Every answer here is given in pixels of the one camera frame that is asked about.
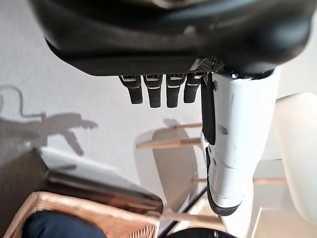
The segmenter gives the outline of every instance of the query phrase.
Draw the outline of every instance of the white wall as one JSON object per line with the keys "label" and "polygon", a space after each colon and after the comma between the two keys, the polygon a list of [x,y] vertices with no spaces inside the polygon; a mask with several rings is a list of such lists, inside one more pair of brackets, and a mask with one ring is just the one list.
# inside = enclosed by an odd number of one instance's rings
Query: white wall
{"label": "white wall", "polygon": [[[255,178],[283,178],[284,167],[281,160],[261,160],[254,174]],[[282,209],[295,212],[286,184],[254,186],[254,207]]]}
{"label": "white wall", "polygon": [[253,238],[315,238],[317,224],[288,211],[262,210]]}
{"label": "white wall", "polygon": [[[22,117],[17,91],[4,85],[22,93],[25,114],[44,113],[45,118]],[[25,143],[49,146],[115,168],[123,179],[157,194],[174,210],[204,186],[191,183],[192,176],[206,177],[197,149],[159,154],[135,148],[137,142],[152,137],[199,135],[194,130],[158,129],[201,121],[200,93],[196,103],[185,105],[181,90],[178,108],[168,109],[163,85],[162,107],[151,109],[144,86],[144,103],[132,105],[117,77],[89,76],[58,59],[48,49],[26,0],[0,1],[0,87],[0,167],[23,153]]]}
{"label": "white wall", "polygon": [[[283,97],[300,92],[317,94],[317,17],[313,20],[312,33],[307,47],[295,59],[282,66],[277,97]],[[280,159],[281,155],[273,132],[271,131],[266,143],[262,159]]]}

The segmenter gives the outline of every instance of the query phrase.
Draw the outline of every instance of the black object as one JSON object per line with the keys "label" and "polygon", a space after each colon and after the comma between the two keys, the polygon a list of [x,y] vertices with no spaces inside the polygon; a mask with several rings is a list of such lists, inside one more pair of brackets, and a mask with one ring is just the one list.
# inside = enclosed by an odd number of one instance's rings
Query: black object
{"label": "black object", "polygon": [[122,0],[29,2],[58,57],[107,76],[188,73],[212,56],[235,73],[274,69],[306,45],[317,0],[211,0],[169,10]]}
{"label": "black object", "polygon": [[121,83],[128,88],[132,104],[143,103],[141,76],[125,75],[119,76]]}
{"label": "black object", "polygon": [[150,99],[151,108],[160,107],[160,88],[162,85],[162,74],[152,74],[143,76],[144,83],[148,88],[148,94]]}
{"label": "black object", "polygon": [[159,217],[163,212],[159,197],[111,172],[96,171],[81,163],[50,169],[39,151],[36,155],[41,163],[36,191],[77,197],[144,215]]}
{"label": "black object", "polygon": [[[182,212],[187,213],[196,204],[196,202],[206,193],[206,191],[207,187],[205,187],[199,194],[197,194]],[[162,231],[158,238],[165,238],[167,234],[177,225],[177,223],[178,222],[172,222],[164,231]]]}
{"label": "black object", "polygon": [[184,89],[184,103],[195,102],[196,92],[199,88],[201,77],[206,73],[189,73],[187,74],[185,89]]}
{"label": "black object", "polygon": [[77,217],[42,211],[25,222],[22,238],[105,238],[103,231]]}
{"label": "black object", "polygon": [[176,108],[180,86],[184,83],[186,75],[183,73],[166,75],[166,102],[168,108]]}
{"label": "black object", "polygon": [[202,94],[202,116],[203,116],[203,134],[210,145],[215,144],[216,129],[215,129],[215,110],[212,81],[212,73],[208,74],[207,85],[204,78],[201,79],[201,94]]}
{"label": "black object", "polygon": [[[208,147],[206,148],[206,159],[207,159],[207,175],[208,175],[209,174],[209,167],[210,167],[210,163],[211,163],[211,159],[210,159],[210,156],[208,153]],[[209,176],[207,178],[207,198],[208,198],[209,205],[210,205],[211,209],[213,210],[213,212],[215,212],[217,215],[222,216],[222,217],[230,216],[240,206],[240,204],[238,206],[235,206],[235,207],[226,207],[226,208],[217,206],[215,204],[215,202],[213,201],[212,196],[211,196]]]}
{"label": "black object", "polygon": [[168,238],[236,238],[228,233],[208,229],[208,228],[189,228],[173,233]]}

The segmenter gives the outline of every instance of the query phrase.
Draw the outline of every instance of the chair leg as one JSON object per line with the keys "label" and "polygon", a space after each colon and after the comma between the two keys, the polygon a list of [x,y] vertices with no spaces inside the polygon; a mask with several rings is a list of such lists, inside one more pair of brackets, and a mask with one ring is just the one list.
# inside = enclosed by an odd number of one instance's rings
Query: chair leg
{"label": "chair leg", "polygon": [[137,145],[138,149],[167,149],[177,148],[184,146],[200,146],[200,138],[186,138],[186,139],[173,139],[173,140],[160,140],[160,141],[148,141]]}
{"label": "chair leg", "polygon": [[197,127],[203,127],[202,123],[194,123],[194,124],[185,124],[185,125],[175,125],[175,129],[178,128],[197,128]]}
{"label": "chair leg", "polygon": [[188,221],[199,225],[200,227],[226,231],[225,226],[220,217],[193,215],[187,213],[163,213],[160,217],[165,220],[173,220],[177,222]]}
{"label": "chair leg", "polygon": [[[193,178],[193,183],[207,182],[205,178]],[[254,178],[253,185],[286,184],[285,178]]]}

